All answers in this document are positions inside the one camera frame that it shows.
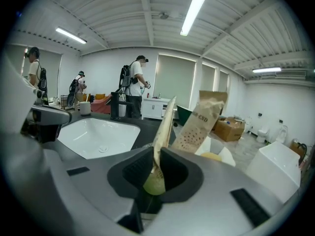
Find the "person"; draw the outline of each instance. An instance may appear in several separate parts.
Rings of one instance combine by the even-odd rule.
[[[78,81],[78,86],[76,88],[76,93],[74,95],[74,110],[78,111],[78,102],[83,101],[83,90],[87,88],[85,85],[85,80],[83,79],[85,77],[84,72],[80,71],[78,76],[75,77],[75,80]]]
[[[40,78],[40,64],[39,64],[39,49],[37,47],[32,47],[26,54],[30,61],[30,71],[28,75],[28,81],[38,89],[38,83]]]
[[[142,103],[142,93],[140,82],[145,88],[149,87],[149,84],[143,78],[142,67],[146,67],[148,60],[140,55],[137,57],[136,61],[131,64],[130,67],[130,77],[131,83],[128,88],[125,89],[126,102],[131,102],[132,105],[126,106],[126,117],[128,118],[140,118],[141,103]]]

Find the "ceiling light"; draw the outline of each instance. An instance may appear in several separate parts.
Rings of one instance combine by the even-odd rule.
[[[182,27],[182,31],[181,31],[181,35],[182,36],[187,36],[188,32],[190,31],[190,28],[193,24],[193,22],[195,21],[198,12],[203,4],[205,0],[192,0],[187,16],[185,18],[183,27]]]
[[[269,67],[269,68],[255,69],[252,72],[253,73],[281,72],[281,67]]]
[[[76,41],[78,41],[78,42],[80,42],[82,44],[86,44],[87,43],[86,40],[84,40],[84,39],[82,39],[82,38],[80,38],[80,37],[78,37],[76,35],[73,35],[72,33],[68,32],[67,30],[64,30],[64,29],[62,29],[60,27],[58,27],[56,29],[56,31],[60,32],[63,35],[66,35],[66,36],[68,36],[68,37],[70,37],[70,38],[72,38],[72,39],[74,39],[74,40],[76,40]]]

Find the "white cabinet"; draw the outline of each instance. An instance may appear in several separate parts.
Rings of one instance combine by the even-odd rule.
[[[162,119],[169,99],[146,98],[142,101],[142,119]]]

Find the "white corrugated ceiling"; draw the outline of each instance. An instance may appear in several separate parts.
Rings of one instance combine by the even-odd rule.
[[[247,79],[286,78],[252,72],[270,66],[281,66],[288,78],[311,77],[312,45],[281,0],[206,0],[185,37],[179,33],[190,1],[33,0],[14,31],[49,39],[82,55],[122,47],[164,47],[214,60]],[[161,13],[168,18],[161,19]],[[87,44],[55,32],[58,26]]]

